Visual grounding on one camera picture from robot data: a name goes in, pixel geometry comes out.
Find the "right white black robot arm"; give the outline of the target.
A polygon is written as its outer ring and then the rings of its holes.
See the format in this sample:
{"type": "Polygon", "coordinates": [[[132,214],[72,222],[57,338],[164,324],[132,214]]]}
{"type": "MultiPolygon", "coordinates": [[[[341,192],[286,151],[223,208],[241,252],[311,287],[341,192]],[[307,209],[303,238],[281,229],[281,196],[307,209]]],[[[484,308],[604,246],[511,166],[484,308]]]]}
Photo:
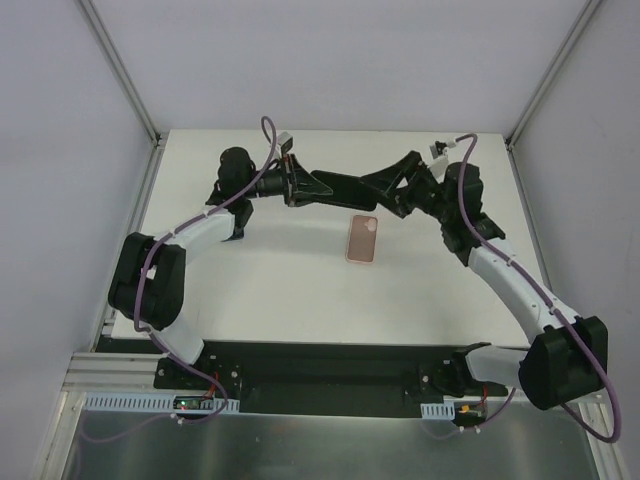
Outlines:
{"type": "Polygon", "coordinates": [[[612,390],[604,322],[578,314],[519,262],[505,232],[483,210],[477,166],[463,159],[436,175],[411,151],[360,182],[400,218],[420,210],[436,219],[447,249],[491,288],[525,334],[525,350],[476,343],[456,351],[437,377],[452,395],[495,383],[522,390],[535,407],[548,410],[612,390]]]}

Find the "black smartphone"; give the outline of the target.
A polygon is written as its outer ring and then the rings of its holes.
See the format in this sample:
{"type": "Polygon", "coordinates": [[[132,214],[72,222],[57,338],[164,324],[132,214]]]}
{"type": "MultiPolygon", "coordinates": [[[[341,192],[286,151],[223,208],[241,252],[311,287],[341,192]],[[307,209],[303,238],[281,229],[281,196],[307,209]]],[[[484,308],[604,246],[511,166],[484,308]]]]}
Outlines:
{"type": "Polygon", "coordinates": [[[229,236],[227,239],[224,240],[224,243],[226,242],[232,242],[232,241],[237,241],[237,240],[242,240],[245,236],[245,233],[243,230],[239,231],[239,232],[234,232],[231,236],[229,236]]]}
{"type": "Polygon", "coordinates": [[[323,204],[365,212],[376,209],[377,200],[374,192],[362,184],[359,177],[322,170],[314,170],[311,175],[329,187],[332,193],[313,194],[298,201],[297,207],[323,204]]]}

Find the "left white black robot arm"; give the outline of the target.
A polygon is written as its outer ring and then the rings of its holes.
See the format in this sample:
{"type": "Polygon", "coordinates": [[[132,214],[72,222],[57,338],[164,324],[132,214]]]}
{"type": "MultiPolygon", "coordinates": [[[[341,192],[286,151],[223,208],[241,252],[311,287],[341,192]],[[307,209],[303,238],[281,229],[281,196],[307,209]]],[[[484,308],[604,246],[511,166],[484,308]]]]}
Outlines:
{"type": "Polygon", "coordinates": [[[292,154],[270,156],[257,169],[247,150],[230,147],[220,155],[217,175],[200,213],[157,236],[134,232],[125,238],[107,297],[137,332],[149,334],[179,359],[176,375],[191,389],[209,382],[212,367],[201,358],[204,340],[183,312],[187,265],[214,244],[244,233],[252,198],[282,196],[297,206],[333,194],[292,154]]]}

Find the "pink silicone phone case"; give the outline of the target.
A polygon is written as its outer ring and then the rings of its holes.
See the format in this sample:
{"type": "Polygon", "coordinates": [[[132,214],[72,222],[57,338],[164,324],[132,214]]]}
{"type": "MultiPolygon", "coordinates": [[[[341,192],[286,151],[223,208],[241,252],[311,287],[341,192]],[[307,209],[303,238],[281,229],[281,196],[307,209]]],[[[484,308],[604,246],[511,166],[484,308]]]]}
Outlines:
{"type": "Polygon", "coordinates": [[[373,216],[354,215],[351,219],[346,247],[349,262],[369,264],[374,260],[378,219],[373,216]]]}

